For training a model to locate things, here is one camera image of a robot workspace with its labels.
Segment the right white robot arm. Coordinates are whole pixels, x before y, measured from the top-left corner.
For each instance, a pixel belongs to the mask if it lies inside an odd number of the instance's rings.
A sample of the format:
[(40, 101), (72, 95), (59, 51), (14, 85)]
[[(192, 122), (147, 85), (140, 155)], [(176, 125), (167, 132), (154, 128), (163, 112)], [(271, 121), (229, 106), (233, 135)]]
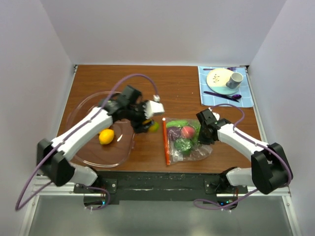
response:
[(231, 193), (237, 186), (252, 186), (267, 195), (291, 183), (293, 173), (280, 144), (268, 144), (251, 137), (210, 108), (197, 113), (196, 117), (201, 125), (200, 144), (225, 143), (251, 162), (249, 168), (232, 167), (222, 172), (217, 183), (219, 190)]

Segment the green fake pepper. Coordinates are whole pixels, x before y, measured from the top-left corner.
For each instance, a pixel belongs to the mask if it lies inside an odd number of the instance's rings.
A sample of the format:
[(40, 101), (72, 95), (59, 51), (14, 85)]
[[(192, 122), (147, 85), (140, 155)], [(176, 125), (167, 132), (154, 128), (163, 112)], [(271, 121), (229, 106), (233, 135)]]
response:
[(190, 139), (179, 138), (174, 142), (174, 148), (182, 155), (191, 153), (193, 142)]

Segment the purple fake onion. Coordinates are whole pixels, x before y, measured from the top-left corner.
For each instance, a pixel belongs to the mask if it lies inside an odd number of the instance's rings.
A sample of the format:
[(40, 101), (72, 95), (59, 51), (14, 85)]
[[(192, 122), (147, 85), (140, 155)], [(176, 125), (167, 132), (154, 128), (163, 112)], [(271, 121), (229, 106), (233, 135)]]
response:
[(171, 127), (168, 127), (166, 131), (167, 131), (167, 137), (170, 141), (175, 141), (182, 136), (181, 128), (179, 127), (171, 126)]

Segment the clear zip top bag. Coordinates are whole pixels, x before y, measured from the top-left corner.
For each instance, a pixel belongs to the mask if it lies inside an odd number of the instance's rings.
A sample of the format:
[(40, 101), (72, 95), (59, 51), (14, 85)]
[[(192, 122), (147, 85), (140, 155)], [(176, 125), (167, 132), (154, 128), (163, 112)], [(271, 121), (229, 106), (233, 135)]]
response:
[(198, 141), (198, 120), (163, 118), (162, 127), (166, 165), (203, 160), (212, 153), (210, 146)]

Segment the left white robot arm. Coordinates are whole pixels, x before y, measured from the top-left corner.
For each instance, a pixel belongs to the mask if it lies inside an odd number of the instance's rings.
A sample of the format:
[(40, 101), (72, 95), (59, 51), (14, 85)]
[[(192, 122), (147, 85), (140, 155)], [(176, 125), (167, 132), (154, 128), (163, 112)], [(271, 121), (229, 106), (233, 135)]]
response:
[(128, 120), (135, 133), (146, 133), (153, 126), (153, 116), (164, 113), (158, 93), (152, 100), (140, 100), (142, 93), (132, 86), (122, 92), (114, 90), (72, 128), (49, 141), (42, 139), (36, 147), (37, 169), (55, 186), (69, 182), (83, 184), (91, 193), (98, 192), (102, 181), (91, 167), (73, 164), (76, 153), (103, 129)]

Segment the yellow fake lemon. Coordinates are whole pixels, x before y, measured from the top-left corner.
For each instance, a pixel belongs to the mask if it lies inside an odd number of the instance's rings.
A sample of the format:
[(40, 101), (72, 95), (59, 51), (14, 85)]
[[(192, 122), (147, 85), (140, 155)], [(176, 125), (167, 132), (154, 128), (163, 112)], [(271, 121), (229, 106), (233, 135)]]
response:
[(115, 133), (112, 129), (104, 129), (99, 133), (98, 140), (101, 145), (110, 144), (114, 139)]

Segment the orange fake fruit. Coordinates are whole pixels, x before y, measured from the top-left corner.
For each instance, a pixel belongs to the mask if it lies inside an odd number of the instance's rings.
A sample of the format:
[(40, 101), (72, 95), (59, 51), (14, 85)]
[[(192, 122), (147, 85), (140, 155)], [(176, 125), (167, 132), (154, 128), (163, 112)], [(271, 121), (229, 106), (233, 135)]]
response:
[(153, 119), (147, 119), (143, 123), (145, 132), (156, 132), (159, 129), (159, 124)]

